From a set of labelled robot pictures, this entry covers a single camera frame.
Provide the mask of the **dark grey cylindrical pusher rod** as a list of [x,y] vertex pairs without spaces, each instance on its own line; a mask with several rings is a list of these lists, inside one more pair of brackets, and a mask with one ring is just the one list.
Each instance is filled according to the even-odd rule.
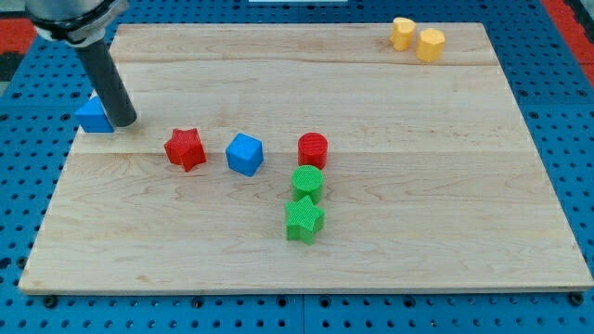
[[98,40],[75,52],[93,85],[113,127],[127,127],[137,118],[136,110],[104,40]]

